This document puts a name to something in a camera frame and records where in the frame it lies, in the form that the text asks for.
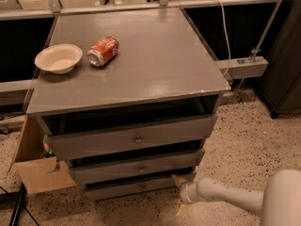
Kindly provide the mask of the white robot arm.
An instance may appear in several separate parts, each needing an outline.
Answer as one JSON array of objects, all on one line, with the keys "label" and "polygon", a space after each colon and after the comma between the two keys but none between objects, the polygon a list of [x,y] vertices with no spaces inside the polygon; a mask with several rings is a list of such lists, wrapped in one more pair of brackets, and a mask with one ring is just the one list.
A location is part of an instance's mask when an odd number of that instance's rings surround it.
[{"label": "white robot arm", "polygon": [[179,189],[181,204],[226,202],[245,210],[260,220],[260,226],[301,226],[301,172],[284,169],[276,172],[264,191],[225,186],[210,178],[189,182],[172,175]]}]

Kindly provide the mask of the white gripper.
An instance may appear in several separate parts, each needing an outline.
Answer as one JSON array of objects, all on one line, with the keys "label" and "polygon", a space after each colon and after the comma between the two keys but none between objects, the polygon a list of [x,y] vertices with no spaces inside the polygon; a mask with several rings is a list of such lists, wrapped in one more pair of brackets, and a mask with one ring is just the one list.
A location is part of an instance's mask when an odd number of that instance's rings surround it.
[{"label": "white gripper", "polygon": [[175,185],[180,188],[180,197],[182,202],[179,202],[176,216],[183,216],[189,208],[188,204],[195,202],[203,202],[204,198],[201,195],[203,184],[198,182],[187,182],[187,180],[180,175],[172,174]]}]

